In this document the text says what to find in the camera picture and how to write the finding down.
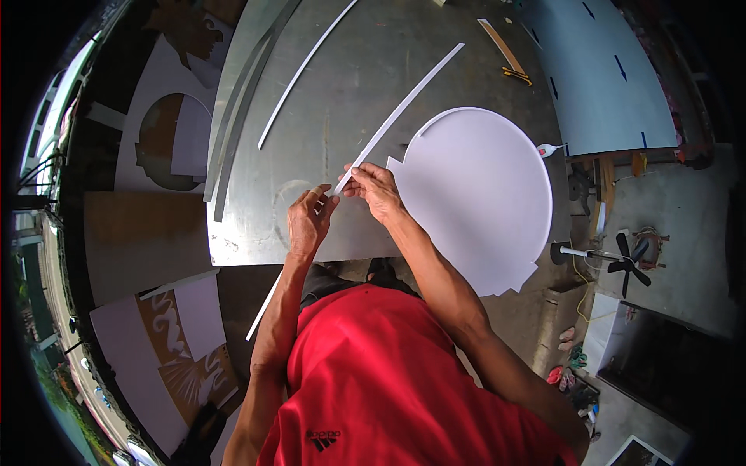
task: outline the metal table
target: metal table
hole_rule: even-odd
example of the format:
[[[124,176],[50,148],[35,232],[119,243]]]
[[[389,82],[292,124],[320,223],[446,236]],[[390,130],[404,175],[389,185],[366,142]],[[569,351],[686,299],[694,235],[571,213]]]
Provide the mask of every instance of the metal table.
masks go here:
[[[258,38],[282,4],[249,2],[223,70],[215,112],[227,96]],[[401,160],[414,133],[452,107],[494,110],[536,143],[560,143],[560,131],[531,38],[509,5],[439,7],[432,0],[360,0],[316,52],[279,112],[262,150],[261,132],[284,86],[348,0],[303,0],[288,21],[263,71],[236,151],[222,222],[207,203],[214,265],[284,262],[287,207],[304,189],[336,185],[351,162],[407,93],[458,42],[466,46],[424,88],[368,157],[384,166]],[[512,17],[508,24],[503,18]],[[504,76],[498,48],[477,22],[487,18],[531,76],[534,85]],[[554,194],[550,240],[569,236],[568,188],[561,151],[545,159]],[[365,201],[343,198],[332,217],[317,261],[400,255]]]

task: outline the white sheet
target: white sheet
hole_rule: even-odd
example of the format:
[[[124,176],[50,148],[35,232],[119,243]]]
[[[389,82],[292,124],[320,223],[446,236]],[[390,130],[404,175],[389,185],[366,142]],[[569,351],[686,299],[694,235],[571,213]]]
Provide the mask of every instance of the white sheet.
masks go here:
[[[215,275],[174,288],[181,329],[192,359],[199,361],[225,343]]]

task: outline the flip-flop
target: flip-flop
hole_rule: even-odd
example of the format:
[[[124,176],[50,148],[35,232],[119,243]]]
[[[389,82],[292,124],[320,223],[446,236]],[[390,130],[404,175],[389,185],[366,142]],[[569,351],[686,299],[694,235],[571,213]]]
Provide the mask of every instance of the flip-flop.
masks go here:
[[[564,332],[560,333],[559,340],[560,341],[567,341],[572,339],[572,337],[575,336],[575,327],[570,327]]]
[[[559,382],[559,391],[564,392],[566,389],[570,389],[575,385],[575,375],[572,373],[572,369],[565,368],[562,371],[562,380]]]
[[[572,360],[574,357],[577,357],[578,354],[581,354],[583,352],[583,343],[578,343],[575,346],[573,346],[572,350],[570,350],[570,354],[568,355],[567,359]]]
[[[547,383],[549,385],[554,385],[557,382],[559,382],[562,379],[562,366],[558,365],[551,371],[549,371],[549,375],[547,376]]]
[[[588,356],[585,353],[578,354],[576,357],[570,360],[570,367],[573,369],[580,369],[587,366],[586,361]]]
[[[572,340],[570,340],[570,341],[563,341],[557,347],[557,349],[560,350],[560,351],[567,351],[570,348],[572,348]]]

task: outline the cardboard strip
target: cardboard strip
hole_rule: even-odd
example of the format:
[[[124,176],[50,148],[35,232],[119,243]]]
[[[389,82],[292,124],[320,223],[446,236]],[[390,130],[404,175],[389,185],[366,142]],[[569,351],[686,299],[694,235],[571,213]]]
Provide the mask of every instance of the cardboard strip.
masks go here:
[[[347,12],[350,10],[350,8],[352,8],[356,3],[357,3],[357,0],[352,0],[352,2],[350,2],[349,5],[347,5],[347,7],[339,14],[339,16],[334,20],[334,22],[331,23],[331,26],[329,26],[329,28],[324,32],[324,34],[321,36],[319,41],[316,42],[316,45],[313,46],[313,48],[311,49],[311,52],[309,52],[306,59],[303,60],[303,63],[301,63],[301,66],[298,68],[298,71],[295,72],[295,75],[290,80],[290,84],[287,85],[287,87],[285,88],[285,92],[283,92],[282,97],[280,97],[280,101],[275,107],[275,110],[272,111],[272,116],[269,117],[269,121],[267,122],[267,125],[264,127],[262,136],[259,138],[259,143],[257,144],[259,149],[262,148],[262,144],[264,144],[264,139],[266,139],[267,133],[269,133],[269,128],[271,128],[272,123],[275,122],[275,118],[277,117],[278,112],[280,111],[280,108],[282,107],[282,104],[285,103],[285,99],[287,98],[287,95],[290,94],[290,90],[295,85],[295,82],[301,76],[301,73],[303,72],[303,70],[306,69],[306,65],[313,57],[313,54],[316,53],[316,50],[319,49],[319,46],[322,44],[322,42],[324,42],[324,39],[326,39],[329,33],[331,32],[331,30],[334,29],[334,26],[336,26],[336,24],[340,21],[340,19],[342,19],[343,16],[347,14]]]
[[[267,310],[267,306],[269,306],[269,301],[272,299],[272,295],[275,294],[275,289],[278,287],[278,283],[280,282],[280,277],[282,277],[282,272],[278,275],[278,278],[275,280],[275,284],[272,285],[272,289],[269,290],[269,294],[266,298],[264,298],[264,303],[262,303],[262,307],[259,309],[259,312],[257,313],[257,317],[254,318],[254,323],[251,324],[251,329],[246,334],[246,341],[251,340],[251,336],[254,334],[254,331],[259,326],[259,321],[262,320],[262,316],[264,315],[264,312]]]
[[[489,36],[492,38],[492,41],[495,42],[500,51],[503,52],[503,56],[505,56],[505,60],[508,60],[508,63],[510,63],[510,67],[513,68],[513,70],[521,73],[522,75],[527,76],[526,72],[523,71],[523,68],[521,68],[521,65],[518,64],[518,60],[515,58],[515,55],[513,55],[513,53],[510,51],[503,38],[500,37],[497,31],[495,31],[495,28],[493,28],[492,25],[489,24],[489,21],[487,21],[486,19],[478,19],[477,21],[479,22],[479,24],[482,25],[484,30],[487,31],[487,34],[489,34]]]
[[[442,60],[440,60],[440,63],[435,65],[435,68],[431,69],[429,73],[425,75],[424,78],[422,78],[422,81],[415,86],[414,89],[409,93],[407,97],[404,98],[403,101],[394,109],[393,112],[391,112],[391,115],[389,115],[389,118],[386,119],[386,121],[383,122],[383,124],[378,128],[378,131],[375,132],[373,137],[370,141],[368,141],[368,144],[365,146],[362,152],[360,152],[360,155],[357,156],[357,159],[352,163],[352,166],[349,170],[347,170],[347,173],[345,173],[345,176],[342,177],[341,181],[336,185],[336,188],[334,188],[334,194],[335,196],[338,196],[340,192],[342,192],[342,188],[345,187],[345,184],[350,180],[350,177],[352,176],[352,169],[355,167],[359,167],[361,163],[366,159],[370,151],[373,150],[373,147],[375,147],[376,144],[378,144],[378,141],[380,141],[380,138],[383,137],[383,135],[389,130],[391,125],[394,124],[397,118],[404,112],[404,110],[407,108],[409,104],[412,103],[412,101],[417,97],[417,95],[424,89],[425,86],[427,86],[427,83],[432,80],[435,75],[438,74],[438,72],[443,69],[443,66],[445,66],[448,61],[451,60],[451,58],[454,57],[454,55],[461,50],[461,48],[464,46],[463,43],[460,43],[454,47],[453,50],[451,50],[448,55],[446,55]]]

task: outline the electrical cord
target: electrical cord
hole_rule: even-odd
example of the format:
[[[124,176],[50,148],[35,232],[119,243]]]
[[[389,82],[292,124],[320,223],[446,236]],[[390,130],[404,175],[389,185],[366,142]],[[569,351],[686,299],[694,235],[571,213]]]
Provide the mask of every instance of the electrical cord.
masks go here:
[[[573,246],[572,246],[572,238],[570,238],[570,248],[574,249]],[[586,324],[590,324],[591,323],[590,319],[588,319],[585,315],[583,315],[583,313],[580,311],[580,306],[583,304],[583,301],[585,301],[586,297],[588,296],[588,288],[591,287],[591,283],[588,281],[588,279],[583,274],[581,274],[579,271],[577,271],[577,267],[575,266],[575,255],[574,254],[570,254],[570,257],[572,257],[572,268],[575,269],[575,273],[578,274],[578,275],[580,275],[580,278],[582,278],[583,281],[586,282],[586,292],[583,293],[583,297],[577,303],[577,307],[575,308],[575,312],[577,312],[577,314],[580,317],[583,318],[583,320],[586,322]]]
[[[572,239],[570,239],[570,248],[573,248],[573,247],[572,247]],[[601,251],[601,252],[603,252],[603,251],[602,251],[602,250],[600,250],[600,249],[591,249],[590,251]],[[579,271],[577,271],[577,266],[575,265],[575,255],[574,255],[574,254],[570,254],[570,256],[572,257],[572,268],[574,268],[574,269],[575,269],[575,273],[576,273],[576,274],[578,274],[578,275],[580,275],[580,278],[582,278],[582,279],[583,279],[583,281],[584,281],[584,282],[586,282],[586,292],[585,292],[585,293],[583,293],[583,297],[582,297],[582,298],[580,299],[580,301],[579,301],[579,302],[577,303],[577,307],[575,308],[575,312],[577,312],[577,314],[578,314],[578,315],[579,315],[580,317],[582,317],[582,318],[583,318],[583,320],[584,320],[584,321],[586,322],[586,324],[590,324],[590,323],[591,323],[591,321],[595,321],[596,319],[601,319],[601,318],[604,318],[604,317],[609,317],[610,315],[616,315],[616,312],[610,312],[609,314],[605,314],[605,315],[601,315],[601,316],[599,316],[599,317],[594,317],[594,318],[592,318],[592,319],[589,319],[589,318],[587,318],[587,317],[586,317],[586,316],[585,316],[585,315],[584,315],[584,314],[583,314],[583,313],[582,313],[582,312],[580,311],[580,306],[582,306],[582,305],[583,305],[583,302],[584,302],[584,301],[586,300],[586,297],[588,297],[588,288],[590,288],[590,287],[591,287],[591,283],[590,283],[590,282],[588,281],[588,279],[587,279],[587,278],[585,277],[585,275],[583,275],[583,274],[581,274],[581,273],[580,273]]]

